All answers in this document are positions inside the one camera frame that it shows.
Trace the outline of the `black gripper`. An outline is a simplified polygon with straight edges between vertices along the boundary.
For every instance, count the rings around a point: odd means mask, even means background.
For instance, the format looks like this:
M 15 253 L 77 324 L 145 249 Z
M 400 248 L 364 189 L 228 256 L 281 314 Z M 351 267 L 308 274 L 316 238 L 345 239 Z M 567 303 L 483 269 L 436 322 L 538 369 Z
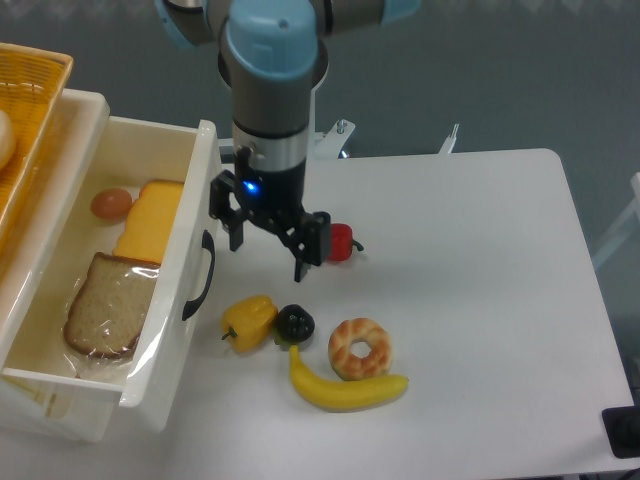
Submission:
M 331 249 L 331 216 L 308 212 L 302 204 L 306 163 L 281 171 L 257 170 L 250 151 L 234 154 L 234 169 L 224 170 L 210 184 L 209 215 L 222 223 L 229 249 L 244 241 L 244 223 L 275 235 L 295 258 L 294 281 L 300 283 L 309 265 L 327 260 Z

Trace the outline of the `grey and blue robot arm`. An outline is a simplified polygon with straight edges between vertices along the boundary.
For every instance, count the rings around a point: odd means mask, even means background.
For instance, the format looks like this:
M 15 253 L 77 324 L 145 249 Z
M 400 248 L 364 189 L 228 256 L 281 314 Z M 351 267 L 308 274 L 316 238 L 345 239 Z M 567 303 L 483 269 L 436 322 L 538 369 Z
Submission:
M 210 186 L 209 214 L 229 247 L 243 225 L 275 235 L 295 258 L 294 278 L 326 261 L 331 217 L 302 204 L 313 90 L 327 67 L 322 40 L 415 14 L 417 1 L 158 1 L 167 33 L 189 46 L 216 43 L 232 96 L 234 169 Z

